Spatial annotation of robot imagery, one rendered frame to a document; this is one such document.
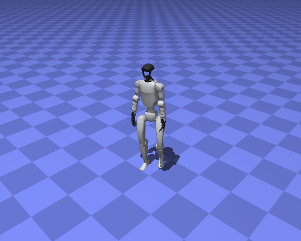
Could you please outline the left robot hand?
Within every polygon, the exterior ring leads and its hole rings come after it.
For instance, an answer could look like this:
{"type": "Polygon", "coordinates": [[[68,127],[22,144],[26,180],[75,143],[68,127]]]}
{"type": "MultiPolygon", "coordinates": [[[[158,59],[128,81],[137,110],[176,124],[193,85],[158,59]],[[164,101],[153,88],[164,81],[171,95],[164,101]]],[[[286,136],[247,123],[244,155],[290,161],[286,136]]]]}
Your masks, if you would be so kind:
{"type": "Polygon", "coordinates": [[[161,129],[160,129],[159,131],[161,131],[162,129],[165,128],[165,123],[166,123],[166,121],[164,122],[164,119],[162,118],[162,119],[161,119],[161,123],[162,123],[162,127],[161,127],[161,129]]]}

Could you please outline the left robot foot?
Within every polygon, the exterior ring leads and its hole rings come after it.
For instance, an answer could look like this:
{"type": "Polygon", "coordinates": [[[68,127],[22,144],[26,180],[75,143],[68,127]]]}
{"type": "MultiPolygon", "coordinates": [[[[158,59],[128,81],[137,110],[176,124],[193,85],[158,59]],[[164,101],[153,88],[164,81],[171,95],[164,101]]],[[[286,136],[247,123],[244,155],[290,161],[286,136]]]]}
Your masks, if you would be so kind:
{"type": "Polygon", "coordinates": [[[164,155],[163,155],[163,159],[159,157],[158,167],[159,168],[163,168],[164,167],[164,155]]]}

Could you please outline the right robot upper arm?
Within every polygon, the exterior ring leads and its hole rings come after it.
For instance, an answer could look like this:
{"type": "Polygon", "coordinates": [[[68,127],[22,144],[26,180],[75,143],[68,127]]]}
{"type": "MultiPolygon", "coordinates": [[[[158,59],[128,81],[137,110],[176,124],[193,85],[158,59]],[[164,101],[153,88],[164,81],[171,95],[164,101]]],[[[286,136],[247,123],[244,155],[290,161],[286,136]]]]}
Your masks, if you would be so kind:
{"type": "Polygon", "coordinates": [[[133,96],[133,100],[138,102],[140,101],[140,88],[139,88],[139,83],[140,83],[141,80],[138,80],[134,83],[135,85],[135,95],[133,96]]]}

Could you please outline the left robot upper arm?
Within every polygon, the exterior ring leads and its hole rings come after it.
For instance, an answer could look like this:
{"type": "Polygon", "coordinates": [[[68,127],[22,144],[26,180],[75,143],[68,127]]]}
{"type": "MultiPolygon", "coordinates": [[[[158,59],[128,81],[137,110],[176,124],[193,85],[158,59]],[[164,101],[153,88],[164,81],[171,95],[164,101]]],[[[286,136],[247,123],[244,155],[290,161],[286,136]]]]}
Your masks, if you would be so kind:
{"type": "Polygon", "coordinates": [[[158,91],[159,101],[158,101],[158,107],[163,107],[163,101],[164,101],[164,85],[162,83],[156,83],[155,84],[156,90],[158,91]]]}

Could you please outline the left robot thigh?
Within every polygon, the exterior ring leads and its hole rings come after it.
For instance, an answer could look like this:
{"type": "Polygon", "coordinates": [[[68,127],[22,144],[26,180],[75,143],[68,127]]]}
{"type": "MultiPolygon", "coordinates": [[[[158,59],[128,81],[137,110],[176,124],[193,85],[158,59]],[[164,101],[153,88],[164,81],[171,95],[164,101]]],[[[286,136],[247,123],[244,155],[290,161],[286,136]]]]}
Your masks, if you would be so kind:
{"type": "Polygon", "coordinates": [[[161,127],[162,127],[161,117],[160,115],[156,115],[156,134],[157,134],[156,149],[157,150],[162,150],[163,147],[163,136],[164,136],[165,128],[159,131],[161,127]]]}

